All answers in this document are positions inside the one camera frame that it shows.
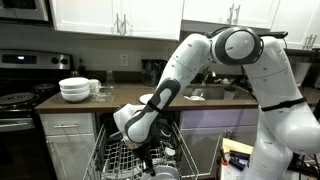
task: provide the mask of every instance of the bowl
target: bowl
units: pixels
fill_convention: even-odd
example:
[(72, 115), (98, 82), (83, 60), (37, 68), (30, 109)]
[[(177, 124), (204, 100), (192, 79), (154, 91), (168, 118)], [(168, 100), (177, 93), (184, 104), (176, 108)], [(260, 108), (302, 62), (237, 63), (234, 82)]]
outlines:
[(75, 77), (61, 80), (59, 82), (62, 89), (79, 89), (88, 86), (89, 80), (87, 78)]
[(84, 93), (89, 89), (89, 85), (83, 87), (83, 88), (78, 88), (78, 89), (63, 89), (63, 88), (60, 88), (61, 92), (64, 93), (64, 94), (80, 94), (80, 93)]
[(61, 92), (63, 99), (70, 102), (81, 102), (85, 100), (89, 96), (89, 94), (90, 94), (90, 90), (84, 93), (79, 93), (79, 94), (65, 94)]

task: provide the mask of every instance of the brown countertop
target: brown countertop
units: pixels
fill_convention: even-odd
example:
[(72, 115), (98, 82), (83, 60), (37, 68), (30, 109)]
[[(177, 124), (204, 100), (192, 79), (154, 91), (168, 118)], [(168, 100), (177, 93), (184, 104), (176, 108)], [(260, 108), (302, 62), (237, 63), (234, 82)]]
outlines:
[[(90, 102), (90, 98), (77, 104), (66, 102), (60, 93), (52, 96), (39, 106), (36, 112), (45, 113), (95, 113), (114, 112), (119, 106), (130, 104), (141, 104), (139, 97), (144, 94), (153, 93), (155, 88), (145, 87), (137, 84), (119, 84), (115, 87), (115, 99), (113, 102)], [(301, 93), (307, 98), (308, 104), (315, 106), (320, 98), (320, 90), (312, 88), (301, 88)], [(179, 94), (169, 106), (170, 111), (180, 110), (208, 110), (208, 109), (241, 109), (256, 108), (255, 100), (209, 100), (189, 101)]]

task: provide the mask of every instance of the faucet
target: faucet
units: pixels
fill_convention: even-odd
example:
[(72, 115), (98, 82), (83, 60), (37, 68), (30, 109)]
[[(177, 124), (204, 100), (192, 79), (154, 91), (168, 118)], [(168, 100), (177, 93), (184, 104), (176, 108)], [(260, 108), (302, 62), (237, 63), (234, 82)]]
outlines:
[(201, 83), (202, 86), (206, 85), (206, 82), (207, 82), (209, 75), (211, 75), (211, 77), (216, 77), (215, 72), (209, 71), (209, 66), (203, 70), (202, 74), (203, 74), (203, 80)]

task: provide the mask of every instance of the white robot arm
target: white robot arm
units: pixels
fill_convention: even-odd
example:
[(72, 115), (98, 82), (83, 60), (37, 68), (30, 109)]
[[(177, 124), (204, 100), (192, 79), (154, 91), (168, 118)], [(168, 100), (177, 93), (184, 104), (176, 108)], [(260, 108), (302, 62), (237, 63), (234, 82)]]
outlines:
[(167, 63), (159, 85), (145, 106), (126, 105), (114, 113), (127, 146), (149, 161), (152, 127), (176, 95), (208, 62), (244, 65), (259, 106), (258, 134), (242, 179), (281, 179), (292, 152), (320, 152), (320, 126), (300, 94), (288, 58), (273, 37), (258, 37), (249, 28), (233, 27), (208, 39), (192, 34)]

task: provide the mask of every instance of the oven door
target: oven door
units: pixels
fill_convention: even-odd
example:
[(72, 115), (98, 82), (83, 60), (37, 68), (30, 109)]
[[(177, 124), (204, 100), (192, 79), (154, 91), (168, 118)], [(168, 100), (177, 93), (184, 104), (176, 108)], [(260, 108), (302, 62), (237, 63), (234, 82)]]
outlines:
[(0, 179), (52, 179), (32, 118), (0, 119)]
[(49, 21), (45, 0), (0, 0), (0, 17)]

